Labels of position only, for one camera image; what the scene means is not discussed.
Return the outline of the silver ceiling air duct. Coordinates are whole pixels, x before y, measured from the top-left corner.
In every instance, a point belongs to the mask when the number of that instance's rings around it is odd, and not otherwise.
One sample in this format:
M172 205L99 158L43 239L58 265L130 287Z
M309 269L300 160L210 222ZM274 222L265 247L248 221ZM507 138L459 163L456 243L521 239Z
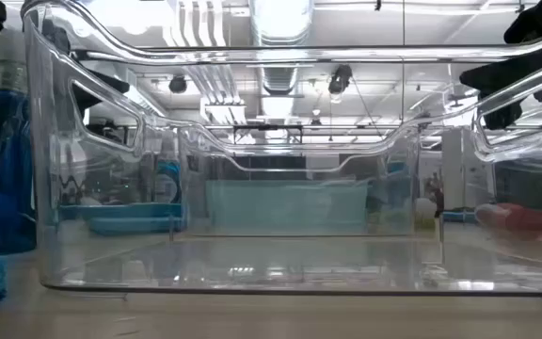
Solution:
M303 45L309 36L314 0L248 0L254 44L263 47ZM265 67L263 88L270 95L289 95L295 88L295 67Z

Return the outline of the clear plastic bin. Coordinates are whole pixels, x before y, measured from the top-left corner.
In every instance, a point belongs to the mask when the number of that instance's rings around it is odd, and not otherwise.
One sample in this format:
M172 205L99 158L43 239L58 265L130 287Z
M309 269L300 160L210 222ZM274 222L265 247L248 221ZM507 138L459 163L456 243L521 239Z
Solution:
M230 144L200 125L178 133L185 229L198 236L232 235L212 230L206 183L218 180L356 180L368 183L366 228L358 235L402 236L414 232L419 134L400 128L364 144Z
M542 238L498 237L484 203L542 214L542 69L485 97L462 72L542 49L503 33L540 0L314 0L307 41L254 44L248 0L25 0L41 279L60 290L248 295L542 298ZM71 55L41 33L64 28ZM352 69L342 94L328 84ZM295 67L270 95L265 67ZM120 93L91 73L128 83ZM182 74L187 90L168 84ZM80 111L78 84L102 101ZM484 115L520 102L503 130ZM182 206L178 133L200 125L230 144L366 144L416 130L416 193L434 232L402 236L105 236L64 205ZM444 208L441 135L462 133L464 206Z

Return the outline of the white pillar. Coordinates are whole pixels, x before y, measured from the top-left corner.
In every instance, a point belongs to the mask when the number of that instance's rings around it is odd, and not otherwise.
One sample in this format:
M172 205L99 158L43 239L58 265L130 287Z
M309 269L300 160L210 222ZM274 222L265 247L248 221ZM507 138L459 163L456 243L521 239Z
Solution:
M441 173L444 208L455 210L464 206L464 174L462 133L459 128L449 129L441 135Z

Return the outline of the red white dish brush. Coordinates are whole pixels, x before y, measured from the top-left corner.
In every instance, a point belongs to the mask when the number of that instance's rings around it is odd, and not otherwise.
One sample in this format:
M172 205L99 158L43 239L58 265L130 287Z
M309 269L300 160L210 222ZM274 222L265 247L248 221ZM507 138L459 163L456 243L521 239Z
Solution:
M484 203L474 210L477 222L498 237L521 241L542 238L542 214L510 202Z

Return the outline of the black ceiling spotlight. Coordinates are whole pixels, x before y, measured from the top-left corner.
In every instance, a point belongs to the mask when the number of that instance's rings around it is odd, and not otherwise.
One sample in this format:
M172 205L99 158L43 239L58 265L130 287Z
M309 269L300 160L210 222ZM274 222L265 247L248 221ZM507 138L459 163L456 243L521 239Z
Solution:
M187 90L187 82L182 74L174 75L169 81L168 88L171 93L182 94Z
M334 73L331 75L330 82L328 84L328 91L330 94L342 94L350 84L350 78L352 77L352 69L349 65L339 65Z

